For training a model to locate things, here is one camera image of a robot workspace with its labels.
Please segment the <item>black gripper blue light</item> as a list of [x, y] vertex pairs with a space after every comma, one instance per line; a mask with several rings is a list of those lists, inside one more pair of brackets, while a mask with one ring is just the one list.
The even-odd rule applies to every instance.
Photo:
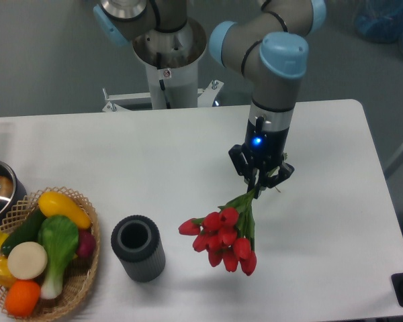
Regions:
[[228, 151], [238, 175], [244, 177], [247, 193], [255, 188], [256, 199], [294, 173], [291, 164], [282, 162], [287, 135], [288, 128], [271, 129], [271, 122], [262, 115], [254, 121], [248, 120], [244, 142]]

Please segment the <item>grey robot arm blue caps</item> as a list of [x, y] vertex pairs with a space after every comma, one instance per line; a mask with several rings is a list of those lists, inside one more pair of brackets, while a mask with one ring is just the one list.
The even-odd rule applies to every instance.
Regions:
[[244, 142], [229, 155], [255, 195], [287, 180], [284, 148], [308, 43], [326, 17], [323, 1], [264, 1], [245, 24], [224, 21], [211, 34], [190, 18], [185, 1], [98, 1], [93, 14], [115, 44], [130, 44], [146, 69], [153, 109], [197, 106], [198, 63], [205, 52], [252, 82]]

